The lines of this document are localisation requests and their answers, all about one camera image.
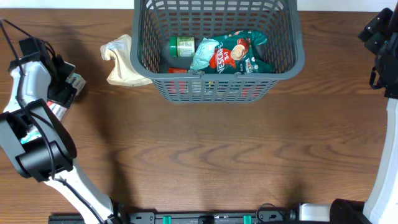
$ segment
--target wooden table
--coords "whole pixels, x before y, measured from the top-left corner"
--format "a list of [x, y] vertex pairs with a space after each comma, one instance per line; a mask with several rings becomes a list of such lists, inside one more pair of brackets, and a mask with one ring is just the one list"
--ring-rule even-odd
[[[256, 103], [213, 105], [175, 105], [153, 85], [106, 82], [113, 62], [101, 59], [100, 47], [131, 33], [131, 10], [0, 13], [49, 41], [87, 80], [63, 123], [85, 172], [115, 200], [176, 212], [369, 197], [387, 99], [369, 88], [374, 56], [357, 34], [375, 13], [301, 12], [304, 71]], [[0, 49], [4, 108], [12, 55], [3, 36]], [[46, 223], [51, 213], [76, 212], [55, 190], [20, 177], [3, 151], [0, 207], [0, 223]]]

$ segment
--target black cable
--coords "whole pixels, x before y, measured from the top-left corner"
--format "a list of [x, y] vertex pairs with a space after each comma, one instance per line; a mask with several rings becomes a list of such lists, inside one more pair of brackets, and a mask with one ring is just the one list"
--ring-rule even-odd
[[90, 212], [95, 216], [95, 218], [99, 221], [99, 223], [100, 223], [100, 224], [104, 224], [103, 221], [102, 221], [102, 219], [101, 219], [101, 217], [100, 217], [100, 215], [98, 215], [97, 212], [94, 210], [94, 208], [92, 208], [91, 205], [89, 205], [89, 204], [86, 202], [86, 200], [84, 200], [84, 199], [80, 196], [80, 194], [79, 194], [78, 192], [76, 192], [76, 190], [75, 190], [70, 184], [68, 184], [67, 180], [62, 180], [62, 179], [54, 179], [54, 180], [60, 182], [60, 183], [63, 184], [64, 186], [66, 186], [66, 187], [75, 195], [75, 197], [76, 197], [77, 199], [79, 199], [79, 201], [80, 201], [81, 203], [83, 203], [83, 205], [85, 205], [85, 206], [90, 210]]
[[33, 117], [41, 120], [41, 122], [45, 123], [47, 126], [49, 126], [50, 128], [54, 129], [54, 127], [52, 126], [51, 122], [47, 121], [46, 119], [44, 119], [43, 117], [35, 114], [33, 111], [30, 111], [30, 115], [32, 115]]
[[[19, 83], [18, 83], [18, 87], [17, 87], [17, 95], [16, 95], [16, 100], [18, 102], [19, 107], [21, 107], [21, 110], [25, 113], [25, 115], [27, 116], [28, 120], [32, 122], [32, 124], [37, 128], [37, 130], [39, 131], [40, 135], [42, 136], [43, 140], [44, 140], [44, 144], [49, 152], [49, 156], [50, 156], [50, 163], [51, 163], [51, 179], [57, 182], [60, 182], [62, 185], [66, 186], [73, 194], [74, 196], [83, 204], [87, 207], [87, 209], [95, 216], [95, 218], [98, 220], [99, 224], [104, 224], [104, 222], [102, 221], [101, 217], [97, 214], [97, 212], [94, 210], [94, 208], [91, 207], [90, 204], [88, 204], [88, 202], [86, 202], [86, 200], [84, 200], [84, 198], [70, 185], [67, 183], [66, 180], [62, 180], [62, 179], [56, 179], [55, 178], [55, 163], [54, 163], [54, 154], [51, 150], [51, 146], [49, 143], [49, 140], [47, 139], [43, 129], [41, 128], [41, 126], [36, 122], [36, 120], [32, 117], [32, 114], [34, 114], [35, 117], [37, 117], [37, 119], [43, 121], [45, 120], [43, 117], [40, 117], [39, 115], [29, 111], [28, 109], [26, 109], [26, 107], [24, 106], [24, 103], [22, 102], [22, 97], [21, 97], [21, 91], [22, 91], [22, 85], [23, 85], [23, 79], [25, 78], [26, 74], [24, 72], [24, 69], [22, 68], [22, 64], [21, 61], [18, 58], [17, 52], [15, 51], [14, 46], [11, 43], [11, 40], [9, 38], [9, 36], [7, 35], [7, 32], [3, 26], [2, 22], [7, 22], [8, 24], [10, 24], [11, 26], [13, 26], [14, 28], [16, 28], [17, 30], [23, 32], [24, 34], [28, 35], [29, 37], [32, 37], [30, 34], [28, 34], [27, 32], [23, 31], [22, 29], [20, 29], [19, 27], [15, 26], [14, 24], [12, 24], [11, 22], [5, 20], [5, 19], [0, 19], [0, 27], [1, 30], [7, 40], [7, 43], [9, 44], [12, 53], [15, 56], [15, 59], [18, 63], [18, 67], [19, 67], [19, 73], [20, 73], [20, 78], [19, 78]], [[53, 55], [55, 55], [55, 51], [52, 48], [52, 46], [48, 43], [43, 41], [44, 43], [47, 43], [49, 45], [49, 47], [46, 46], [46, 49], [51, 51], [51, 53]]]
[[[260, 205], [260, 207], [257, 209], [256, 211], [256, 218], [259, 220], [259, 222], [261, 223], [265, 223], [264, 221], [262, 221], [262, 219], [259, 217], [259, 212], [260, 209], [262, 209], [264, 206], [272, 206], [274, 208], [276, 208], [275, 205], [271, 204], [271, 203], [263, 203], [262, 205]], [[285, 217], [285, 215], [283, 215], [280, 211], [277, 211], [279, 213], [279, 215], [282, 215], [282, 217]]]
[[24, 31], [23, 29], [19, 28], [18, 26], [15, 26], [14, 24], [12, 24], [10, 21], [8, 21], [7, 19], [1, 19], [4, 22], [7, 22], [10, 26], [12, 26], [13, 28], [23, 32], [26, 36], [28, 37], [32, 37], [32, 35], [28, 34], [26, 31]]

